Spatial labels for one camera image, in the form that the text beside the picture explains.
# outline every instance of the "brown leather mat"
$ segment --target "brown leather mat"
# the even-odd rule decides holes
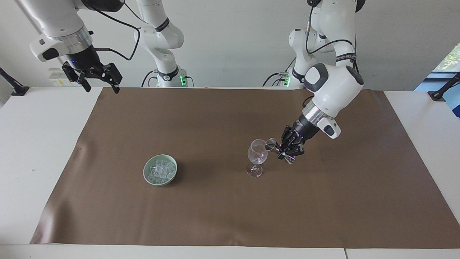
[[[362,91],[293,165],[253,139],[280,137],[306,90],[105,88],[31,243],[460,248],[460,227],[383,92]],[[165,187],[143,178],[178,162]]]

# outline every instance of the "white table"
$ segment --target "white table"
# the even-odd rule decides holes
[[[460,258],[460,249],[309,249],[28,244],[101,88],[32,88],[0,109],[0,258]],[[426,93],[386,92],[460,222],[460,121]]]

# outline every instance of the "wine glass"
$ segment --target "wine glass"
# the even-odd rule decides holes
[[[247,151],[247,157],[252,164],[247,165],[246,173],[256,178],[262,175],[262,164],[267,160],[268,150],[265,148],[267,142],[256,139],[251,143]]]

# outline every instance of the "green bowl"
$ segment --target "green bowl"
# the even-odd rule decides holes
[[[174,165],[176,166],[176,170],[175,170],[174,175],[172,176],[171,179],[168,179],[168,178],[162,179],[162,178],[159,178],[159,177],[154,177],[153,180],[148,179],[148,176],[150,175],[150,167],[155,166],[155,162],[157,160],[171,161],[171,162],[174,163]],[[146,180],[146,182],[150,183],[151,185],[155,185],[155,186],[167,185],[168,183],[170,183],[174,179],[174,177],[176,177],[176,173],[177,173],[176,160],[172,156],[168,156],[168,155],[165,155],[165,154],[156,155],[156,156],[150,158],[147,161],[147,163],[144,165],[144,179]]]

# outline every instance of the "wine glass base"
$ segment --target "wine glass base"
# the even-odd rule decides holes
[[[246,166],[246,173],[254,178],[261,176],[262,171],[263,171],[262,165],[249,164]]]

